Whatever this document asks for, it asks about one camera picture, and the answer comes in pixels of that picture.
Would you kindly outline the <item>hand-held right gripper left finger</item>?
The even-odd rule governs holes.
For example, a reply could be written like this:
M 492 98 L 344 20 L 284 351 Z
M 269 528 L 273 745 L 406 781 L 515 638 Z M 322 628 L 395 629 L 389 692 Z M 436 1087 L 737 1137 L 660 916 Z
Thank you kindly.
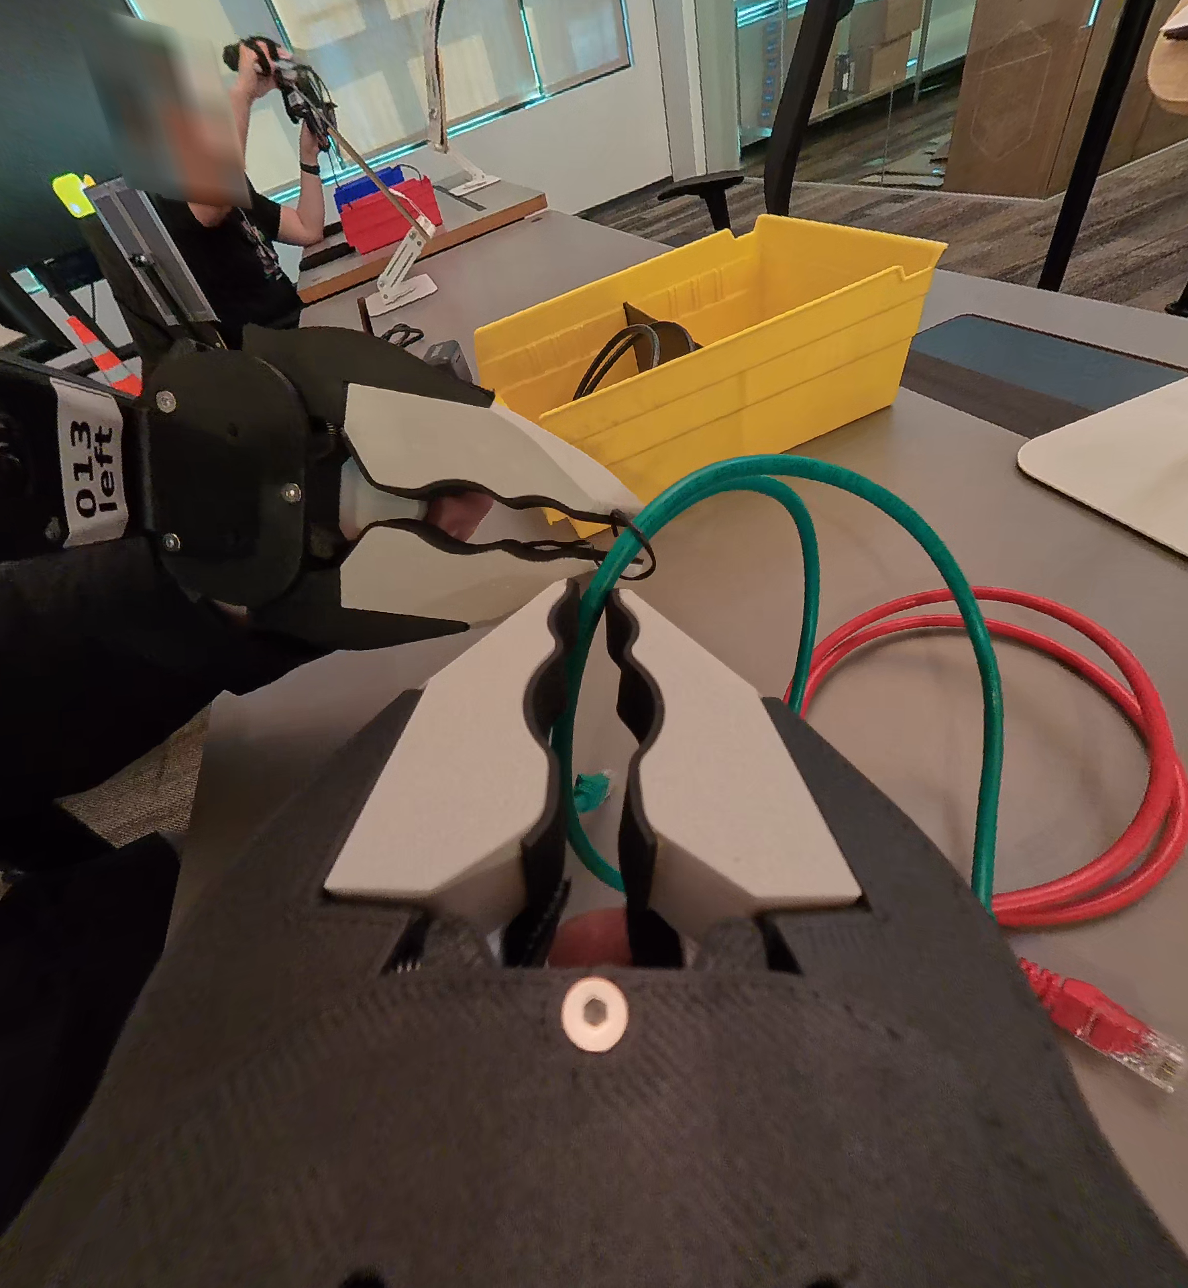
M 425 685 L 329 896 L 500 929 L 507 966 L 545 963 L 571 890 L 553 732 L 579 600 L 574 581 L 547 588 Z

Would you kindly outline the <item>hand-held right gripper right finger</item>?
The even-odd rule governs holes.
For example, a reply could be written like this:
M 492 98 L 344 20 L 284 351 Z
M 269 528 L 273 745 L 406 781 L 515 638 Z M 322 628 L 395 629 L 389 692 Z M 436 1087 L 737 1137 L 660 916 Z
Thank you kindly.
M 786 707 L 635 593 L 611 596 L 605 636 L 637 744 L 618 826 L 631 964 L 679 970 L 685 942 L 729 922 L 865 911 L 779 732 Z

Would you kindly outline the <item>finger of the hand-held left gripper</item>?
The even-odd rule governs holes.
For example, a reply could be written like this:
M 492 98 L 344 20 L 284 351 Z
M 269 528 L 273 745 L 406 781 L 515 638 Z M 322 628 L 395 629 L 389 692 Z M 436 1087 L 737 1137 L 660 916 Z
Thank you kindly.
M 434 499 L 489 496 L 604 526 L 642 503 L 586 454 L 500 403 L 473 407 L 351 384 L 343 436 L 343 533 L 399 519 L 429 521 Z
M 503 619 L 605 555 L 583 541 L 485 544 L 451 540 L 426 521 L 422 499 L 343 489 L 340 529 L 351 543 L 340 569 L 347 610 L 422 621 Z

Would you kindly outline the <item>person's left forearm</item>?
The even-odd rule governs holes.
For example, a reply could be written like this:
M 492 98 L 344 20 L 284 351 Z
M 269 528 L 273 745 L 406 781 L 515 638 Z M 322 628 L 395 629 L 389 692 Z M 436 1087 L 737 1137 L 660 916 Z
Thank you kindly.
M 329 656 L 189 599 L 146 540 L 0 563 L 0 834 Z

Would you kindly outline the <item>person's left hand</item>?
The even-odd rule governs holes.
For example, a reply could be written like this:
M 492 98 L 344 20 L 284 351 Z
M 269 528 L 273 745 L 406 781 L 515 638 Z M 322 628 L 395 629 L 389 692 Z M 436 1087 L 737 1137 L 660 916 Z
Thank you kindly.
M 426 507 L 425 523 L 455 541 L 470 543 L 495 500 L 482 492 L 444 492 Z

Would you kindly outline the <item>orange traffic cone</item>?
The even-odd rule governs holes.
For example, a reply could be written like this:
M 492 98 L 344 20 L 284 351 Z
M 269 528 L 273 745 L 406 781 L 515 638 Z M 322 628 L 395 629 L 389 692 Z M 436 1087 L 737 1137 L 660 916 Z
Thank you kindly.
M 126 361 L 120 359 L 120 355 L 109 348 L 103 336 L 74 314 L 69 314 L 66 322 L 88 359 L 92 361 L 99 378 L 130 399 L 140 398 L 140 376 L 135 374 Z

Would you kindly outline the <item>small white desk stand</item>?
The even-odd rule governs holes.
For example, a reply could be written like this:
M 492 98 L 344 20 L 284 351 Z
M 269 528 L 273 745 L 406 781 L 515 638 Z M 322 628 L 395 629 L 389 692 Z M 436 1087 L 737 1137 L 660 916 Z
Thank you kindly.
M 412 274 L 434 235 L 436 228 L 423 217 L 411 225 L 408 236 L 377 280 L 377 292 L 359 300 L 364 330 L 371 332 L 374 320 L 380 317 L 437 295 L 438 287 L 430 276 Z

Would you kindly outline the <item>wooden edged table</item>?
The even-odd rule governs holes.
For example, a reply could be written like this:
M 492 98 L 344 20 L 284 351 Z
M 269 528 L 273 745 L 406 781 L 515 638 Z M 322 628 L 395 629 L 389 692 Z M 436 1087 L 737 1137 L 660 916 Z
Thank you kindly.
M 490 185 L 466 199 L 453 198 L 438 187 L 434 195 L 443 222 L 422 251 L 423 257 L 503 231 L 549 206 L 542 191 L 510 183 Z M 347 243 L 340 225 L 332 226 L 326 240 L 307 250 L 300 261 L 297 294 L 302 303 L 311 306 L 375 283 L 399 246 L 396 240 L 363 254 Z

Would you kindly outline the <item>red plastic bin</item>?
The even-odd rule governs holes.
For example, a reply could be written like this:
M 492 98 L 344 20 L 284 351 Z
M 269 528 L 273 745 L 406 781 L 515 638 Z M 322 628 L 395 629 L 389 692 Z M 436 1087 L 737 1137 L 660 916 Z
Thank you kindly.
M 400 244 L 411 232 L 410 217 L 421 216 L 434 231 L 441 229 L 441 210 L 430 180 L 406 180 L 386 192 L 378 192 L 370 181 L 362 187 L 369 191 L 349 202 L 343 200 L 341 188 L 337 192 L 344 240 L 356 252 L 371 254 Z

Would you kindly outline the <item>yellow plastic bin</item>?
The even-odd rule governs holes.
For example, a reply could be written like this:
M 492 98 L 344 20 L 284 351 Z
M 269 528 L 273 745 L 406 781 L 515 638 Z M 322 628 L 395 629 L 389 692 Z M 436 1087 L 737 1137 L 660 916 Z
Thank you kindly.
M 763 214 L 479 328 L 481 377 L 641 502 L 698 469 L 782 454 L 893 406 L 948 246 Z M 638 374 L 578 380 L 630 304 L 700 348 Z

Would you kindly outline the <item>curved clear stand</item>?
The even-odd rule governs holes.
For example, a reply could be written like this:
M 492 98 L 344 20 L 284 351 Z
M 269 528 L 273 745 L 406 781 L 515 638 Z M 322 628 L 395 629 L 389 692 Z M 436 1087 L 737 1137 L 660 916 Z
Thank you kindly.
M 469 200 L 474 198 L 475 194 L 497 185 L 500 180 L 495 176 L 489 176 L 463 157 L 451 144 L 448 136 L 444 77 L 438 49 L 444 6 L 444 2 L 429 2 L 425 9 L 426 142 L 434 153 L 458 168 L 456 174 L 460 176 L 460 180 L 447 190 L 448 195 L 458 200 Z

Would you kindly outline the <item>black monitor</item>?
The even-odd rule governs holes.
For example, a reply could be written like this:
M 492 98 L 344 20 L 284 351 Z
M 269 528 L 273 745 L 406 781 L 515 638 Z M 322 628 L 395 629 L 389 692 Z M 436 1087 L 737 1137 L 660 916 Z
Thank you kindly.
M 0 2 L 0 265 L 18 272 L 78 247 L 52 181 L 121 166 L 89 77 L 83 36 L 120 2 Z

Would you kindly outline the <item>black office chair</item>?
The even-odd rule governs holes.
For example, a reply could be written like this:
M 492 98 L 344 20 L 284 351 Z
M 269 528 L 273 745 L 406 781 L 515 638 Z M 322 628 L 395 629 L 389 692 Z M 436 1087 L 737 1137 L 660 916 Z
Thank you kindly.
M 763 181 L 768 216 L 789 217 L 790 214 L 796 168 L 815 98 L 831 57 L 837 28 L 853 9 L 853 2 L 807 5 L 768 142 Z M 729 194 L 744 181 L 745 176 L 741 170 L 703 174 L 666 185 L 656 199 L 660 203 L 698 199 L 705 203 L 715 232 L 729 232 L 731 231 Z

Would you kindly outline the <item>stack of cardboard boxes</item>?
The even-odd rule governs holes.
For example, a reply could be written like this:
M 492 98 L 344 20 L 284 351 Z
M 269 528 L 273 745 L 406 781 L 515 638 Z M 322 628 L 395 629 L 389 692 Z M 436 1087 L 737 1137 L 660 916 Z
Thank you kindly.
M 979 2 L 943 191 L 1043 200 L 1072 176 L 1121 2 Z

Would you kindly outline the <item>black stand pole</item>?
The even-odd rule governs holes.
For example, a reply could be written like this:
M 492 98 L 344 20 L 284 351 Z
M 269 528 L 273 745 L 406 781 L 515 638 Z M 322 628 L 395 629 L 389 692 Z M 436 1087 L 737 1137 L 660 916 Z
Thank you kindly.
M 1132 80 L 1136 61 L 1150 31 L 1154 2 L 1125 2 L 1091 105 L 1080 150 L 1064 194 L 1052 242 L 1037 288 L 1057 294 L 1083 231 L 1086 213 L 1101 177 L 1102 162 L 1112 140 L 1121 102 Z

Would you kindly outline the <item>grey metal bracket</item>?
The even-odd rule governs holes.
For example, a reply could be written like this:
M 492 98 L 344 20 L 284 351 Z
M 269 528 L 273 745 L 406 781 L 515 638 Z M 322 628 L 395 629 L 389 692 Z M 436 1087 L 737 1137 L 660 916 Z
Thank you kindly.
M 135 341 L 151 352 L 177 343 L 226 350 L 217 314 L 151 196 L 122 179 L 85 187 L 84 196 L 102 228 L 96 235 L 85 220 L 87 240 Z

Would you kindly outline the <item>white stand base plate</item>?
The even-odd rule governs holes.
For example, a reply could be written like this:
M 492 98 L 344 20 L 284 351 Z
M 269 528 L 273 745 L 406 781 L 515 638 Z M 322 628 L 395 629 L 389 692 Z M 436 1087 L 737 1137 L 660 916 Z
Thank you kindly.
M 1188 377 L 1026 443 L 1019 469 L 1188 560 Z

